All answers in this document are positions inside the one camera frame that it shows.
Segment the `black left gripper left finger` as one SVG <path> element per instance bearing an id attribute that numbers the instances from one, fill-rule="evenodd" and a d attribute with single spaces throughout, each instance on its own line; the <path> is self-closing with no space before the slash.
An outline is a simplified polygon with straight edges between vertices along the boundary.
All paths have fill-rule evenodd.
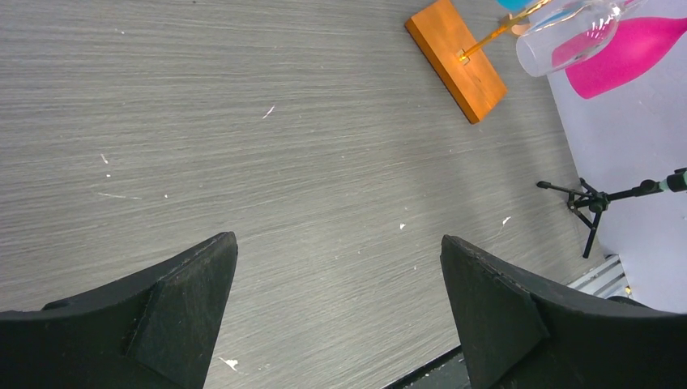
<path id="1" fill-rule="evenodd" d="M 203 387 L 237 256 L 222 232 L 41 310 L 2 312 L 2 387 Z"/>

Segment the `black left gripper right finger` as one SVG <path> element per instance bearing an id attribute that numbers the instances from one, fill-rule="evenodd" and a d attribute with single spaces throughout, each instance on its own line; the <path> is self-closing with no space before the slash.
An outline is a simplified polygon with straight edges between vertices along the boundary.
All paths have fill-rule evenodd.
<path id="1" fill-rule="evenodd" d="M 603 299 L 459 237 L 442 273 L 474 388 L 683 388 L 686 317 Z"/>

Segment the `pink wine glass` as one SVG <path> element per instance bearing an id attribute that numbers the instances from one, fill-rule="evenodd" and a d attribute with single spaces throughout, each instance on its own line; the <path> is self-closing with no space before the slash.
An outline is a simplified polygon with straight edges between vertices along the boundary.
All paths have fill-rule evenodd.
<path id="1" fill-rule="evenodd" d="M 686 34 L 686 18 L 637 17 L 619 23 L 596 55 L 564 71 L 567 88 L 590 100 L 641 77 Z"/>

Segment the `clear wine glass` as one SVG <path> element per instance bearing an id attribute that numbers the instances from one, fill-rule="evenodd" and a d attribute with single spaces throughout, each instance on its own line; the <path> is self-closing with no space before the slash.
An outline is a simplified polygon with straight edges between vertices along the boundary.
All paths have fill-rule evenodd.
<path id="1" fill-rule="evenodd" d="M 572 1 L 537 23 L 516 41 L 521 67 L 532 77 L 583 62 L 606 47 L 620 22 L 644 1 Z"/>

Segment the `blue wine glass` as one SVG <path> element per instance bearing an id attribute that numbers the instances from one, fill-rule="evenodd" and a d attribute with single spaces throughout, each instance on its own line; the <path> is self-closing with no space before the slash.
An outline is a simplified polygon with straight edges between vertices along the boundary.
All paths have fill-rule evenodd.
<path id="1" fill-rule="evenodd" d="M 522 9 L 530 6 L 536 0 L 496 0 L 496 2 L 506 8 L 508 11 L 515 13 L 516 11 L 521 11 Z"/>

